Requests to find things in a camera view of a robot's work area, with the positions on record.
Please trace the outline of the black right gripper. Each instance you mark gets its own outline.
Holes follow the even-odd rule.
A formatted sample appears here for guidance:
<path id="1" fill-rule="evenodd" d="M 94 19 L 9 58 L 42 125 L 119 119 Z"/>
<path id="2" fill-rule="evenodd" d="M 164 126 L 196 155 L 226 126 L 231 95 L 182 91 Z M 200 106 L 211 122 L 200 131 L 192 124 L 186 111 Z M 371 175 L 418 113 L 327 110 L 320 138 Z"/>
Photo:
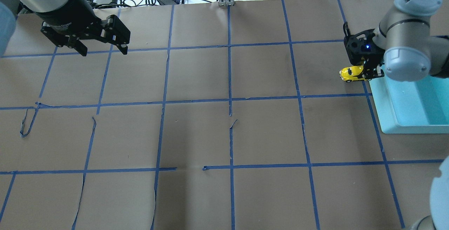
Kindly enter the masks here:
<path id="1" fill-rule="evenodd" d="M 375 29 L 352 34 L 348 22 L 343 24 L 345 49 L 352 66 L 362 66 L 362 79 L 372 80 L 385 77 L 382 69 L 385 50 L 375 44 Z"/>

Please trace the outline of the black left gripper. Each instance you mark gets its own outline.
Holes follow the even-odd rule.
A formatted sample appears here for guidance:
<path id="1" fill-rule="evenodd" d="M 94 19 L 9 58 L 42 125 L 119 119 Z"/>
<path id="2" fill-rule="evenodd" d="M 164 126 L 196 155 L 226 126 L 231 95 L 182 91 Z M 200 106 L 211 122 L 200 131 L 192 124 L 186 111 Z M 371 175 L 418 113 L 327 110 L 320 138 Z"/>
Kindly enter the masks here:
<path id="1" fill-rule="evenodd" d="M 67 46 L 81 56 L 87 56 L 88 48 L 82 40 L 97 40 L 115 45 L 123 55 L 128 54 L 130 30 L 117 15 L 106 19 L 97 17 L 87 0 L 67 0 L 48 12 L 41 12 L 41 32 L 56 46 Z"/>

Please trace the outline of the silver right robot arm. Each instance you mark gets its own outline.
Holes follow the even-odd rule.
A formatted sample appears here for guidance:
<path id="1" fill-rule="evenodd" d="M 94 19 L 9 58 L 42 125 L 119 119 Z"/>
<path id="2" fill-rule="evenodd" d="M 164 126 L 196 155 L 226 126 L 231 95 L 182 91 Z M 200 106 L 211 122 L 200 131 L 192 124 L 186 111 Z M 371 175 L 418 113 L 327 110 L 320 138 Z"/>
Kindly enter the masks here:
<path id="1" fill-rule="evenodd" d="M 357 34 L 343 24 L 351 66 L 340 70 L 344 82 L 388 77 L 414 82 L 426 76 L 448 78 L 448 37 L 431 36 L 431 16 L 443 0 L 394 0 L 375 29 Z"/>

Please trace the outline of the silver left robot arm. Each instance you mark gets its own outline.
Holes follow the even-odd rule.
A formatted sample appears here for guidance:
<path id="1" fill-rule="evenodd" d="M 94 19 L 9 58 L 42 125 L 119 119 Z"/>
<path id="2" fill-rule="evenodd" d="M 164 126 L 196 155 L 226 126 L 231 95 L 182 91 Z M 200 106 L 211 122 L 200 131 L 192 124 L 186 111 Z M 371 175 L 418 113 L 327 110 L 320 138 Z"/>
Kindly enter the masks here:
<path id="1" fill-rule="evenodd" d="M 57 47 L 66 46 L 86 56 L 88 48 L 82 40 L 97 40 L 128 53 L 128 27 L 117 15 L 100 19 L 87 0 L 1 0 L 1 55 L 15 32 L 20 5 L 43 20 L 41 32 Z"/>

